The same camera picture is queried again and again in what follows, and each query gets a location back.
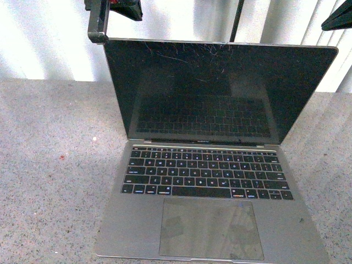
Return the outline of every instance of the laptop screen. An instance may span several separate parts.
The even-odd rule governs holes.
[[[337,54],[332,47],[109,40],[130,139],[280,144]]]

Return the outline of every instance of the space bar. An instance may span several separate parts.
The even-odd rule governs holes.
[[[172,195],[231,198],[230,189],[173,186]]]

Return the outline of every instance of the silver laptop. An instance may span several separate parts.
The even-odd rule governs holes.
[[[109,40],[104,50],[129,141],[98,256],[329,263],[280,144],[336,48]]]

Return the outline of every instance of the trackpad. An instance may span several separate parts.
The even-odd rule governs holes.
[[[252,203],[165,198],[159,254],[263,260]]]

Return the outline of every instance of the granite countertop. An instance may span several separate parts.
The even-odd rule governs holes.
[[[109,82],[0,81],[0,262],[162,263],[93,250],[125,143]],[[315,93],[283,150],[331,263],[352,263],[352,94]]]

